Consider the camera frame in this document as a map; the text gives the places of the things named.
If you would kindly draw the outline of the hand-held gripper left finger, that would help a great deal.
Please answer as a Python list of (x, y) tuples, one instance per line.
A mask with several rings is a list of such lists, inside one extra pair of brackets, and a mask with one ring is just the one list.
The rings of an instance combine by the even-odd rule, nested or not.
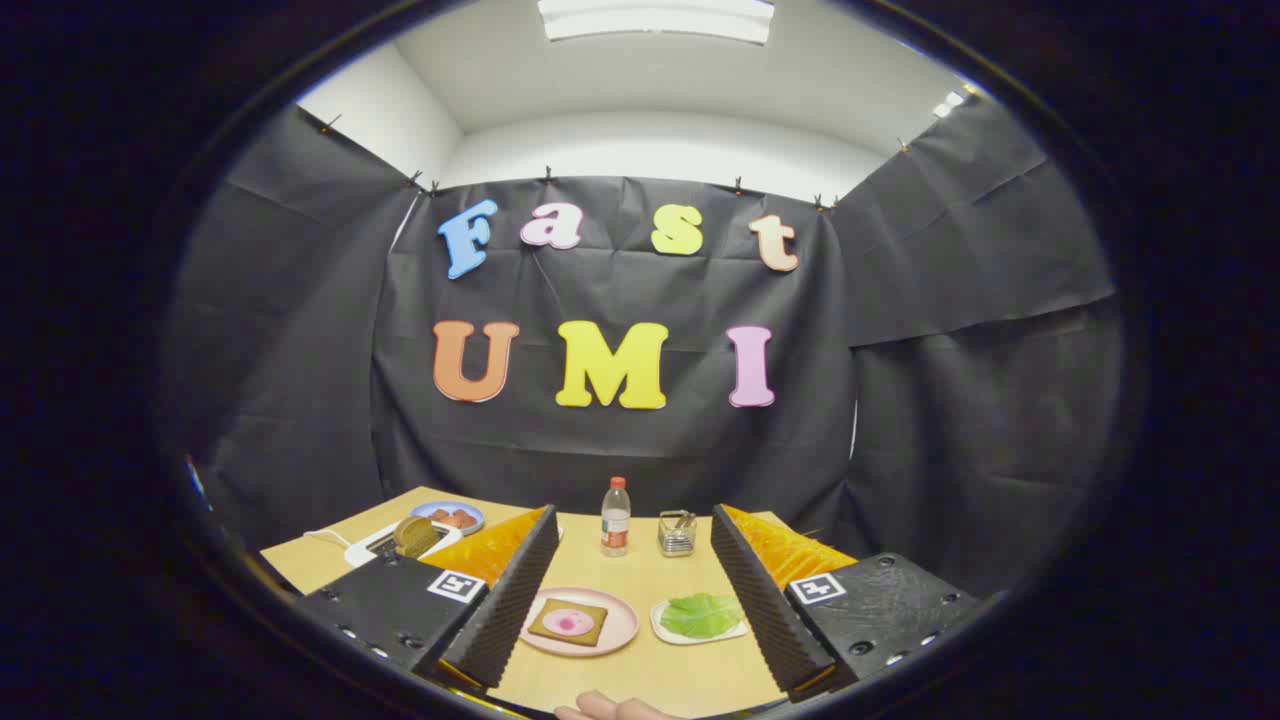
[(547, 505), (425, 559), (376, 557), (297, 607), (403, 673), (489, 691), (500, 684), (558, 543), (556, 507)]

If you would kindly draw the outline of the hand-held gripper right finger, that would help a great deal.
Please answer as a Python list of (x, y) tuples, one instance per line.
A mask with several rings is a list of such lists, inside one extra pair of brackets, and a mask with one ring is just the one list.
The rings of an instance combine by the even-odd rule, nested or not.
[(979, 606), (904, 556), (855, 560), (724, 503), (713, 509), (710, 544), (792, 702), (916, 657)]

